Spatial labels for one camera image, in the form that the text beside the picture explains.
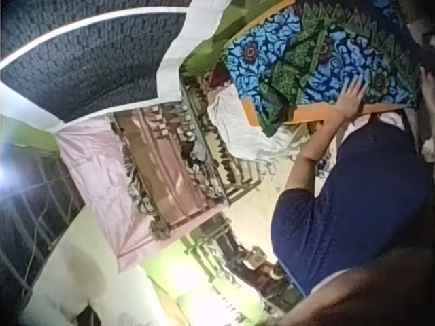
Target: green wall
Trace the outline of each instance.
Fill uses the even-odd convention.
[[[202,313],[192,305],[198,305],[201,300],[204,300],[201,298],[212,297],[215,293],[213,289],[218,290],[247,317],[247,321],[242,325],[253,325],[264,317],[260,297],[254,289],[247,285],[237,287],[223,276],[219,276],[210,268],[208,262],[213,257],[208,255],[205,259],[200,253],[203,263],[213,270],[213,280],[210,280],[198,261],[192,254],[186,252],[188,247],[184,243],[186,242],[181,240],[173,243],[142,267],[153,282],[177,300],[186,317],[194,319],[193,314]]]
[[[47,151],[58,151],[56,139],[49,132],[30,127],[24,122],[0,115],[2,143],[38,147]]]

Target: person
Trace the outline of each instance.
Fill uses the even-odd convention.
[[[421,76],[433,134],[435,81],[424,69]],[[412,309],[412,298],[426,296],[418,291],[431,289],[431,172],[398,115],[355,119],[366,89],[361,77],[345,82],[333,114],[302,148],[277,201],[271,223],[273,250],[308,297],[277,325],[401,325],[395,324],[394,315],[401,311],[397,309],[406,305],[403,302]],[[336,166],[315,198],[315,165],[345,129]],[[397,293],[404,294],[402,301],[396,300]],[[388,298],[389,309],[379,311]],[[336,322],[347,322],[321,322],[320,316],[332,315]],[[352,315],[360,321],[346,319]]]

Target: hand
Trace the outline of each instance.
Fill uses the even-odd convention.
[[[363,83],[362,77],[355,76],[352,82],[345,80],[345,84],[335,104],[335,110],[346,120],[352,120],[360,109],[362,98],[367,90],[367,83]]]
[[[424,101],[429,112],[435,114],[435,78],[431,73],[426,73],[423,67],[420,67],[421,73],[421,91],[423,92]]]

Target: white cloth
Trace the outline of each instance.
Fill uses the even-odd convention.
[[[287,126],[281,126],[270,138],[262,132],[261,127],[251,126],[234,84],[217,94],[207,112],[228,151],[243,160],[270,161],[280,156],[294,155],[309,139],[305,124],[301,124],[294,132]]]
[[[434,139],[430,138],[423,144],[423,149],[421,150],[426,162],[433,163],[435,161],[435,150],[434,150]]]

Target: hair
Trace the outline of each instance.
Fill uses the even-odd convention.
[[[337,277],[281,320],[258,325],[435,325],[433,254],[425,249],[395,251]]]

